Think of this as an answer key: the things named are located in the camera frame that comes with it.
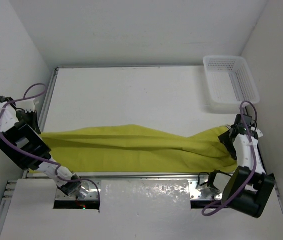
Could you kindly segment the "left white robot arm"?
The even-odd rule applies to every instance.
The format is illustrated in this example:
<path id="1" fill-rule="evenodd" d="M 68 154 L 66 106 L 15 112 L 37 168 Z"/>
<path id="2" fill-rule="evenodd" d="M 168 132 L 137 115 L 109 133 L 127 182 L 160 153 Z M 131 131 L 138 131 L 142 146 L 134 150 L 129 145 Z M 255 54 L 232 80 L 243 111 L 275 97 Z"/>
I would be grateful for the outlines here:
<path id="1" fill-rule="evenodd" d="M 11 97 L 0 96 L 0 150 L 20 169 L 39 171 L 54 180 L 66 196 L 78 198 L 82 183 L 79 177 L 51 155 L 41 138 L 34 100 L 18 107 Z"/>

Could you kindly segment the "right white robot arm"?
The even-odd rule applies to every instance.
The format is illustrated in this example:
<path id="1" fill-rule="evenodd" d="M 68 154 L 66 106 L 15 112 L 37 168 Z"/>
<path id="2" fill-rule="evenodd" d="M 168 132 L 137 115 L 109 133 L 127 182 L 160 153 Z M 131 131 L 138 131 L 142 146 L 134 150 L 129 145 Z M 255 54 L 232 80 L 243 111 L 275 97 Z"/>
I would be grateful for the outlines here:
<path id="1" fill-rule="evenodd" d="M 237 162 L 232 173 L 215 170 L 209 174 L 206 186 L 214 194 L 222 194 L 218 201 L 226 207 L 259 218 L 275 187 L 275 179 L 263 167 L 258 143 L 260 130 L 251 131 L 242 123 L 233 124 L 218 139 Z"/>

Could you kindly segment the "yellow-green trousers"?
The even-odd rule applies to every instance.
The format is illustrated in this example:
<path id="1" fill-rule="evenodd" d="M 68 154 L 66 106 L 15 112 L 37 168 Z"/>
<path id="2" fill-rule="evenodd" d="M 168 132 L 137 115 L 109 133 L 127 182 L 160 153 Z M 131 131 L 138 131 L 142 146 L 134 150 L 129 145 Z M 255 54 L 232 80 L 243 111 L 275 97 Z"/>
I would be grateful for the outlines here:
<path id="1" fill-rule="evenodd" d="M 139 125 L 88 127 L 43 132 L 52 157 L 74 172 L 231 173 L 237 162 L 211 128 L 193 136 L 175 135 Z"/>

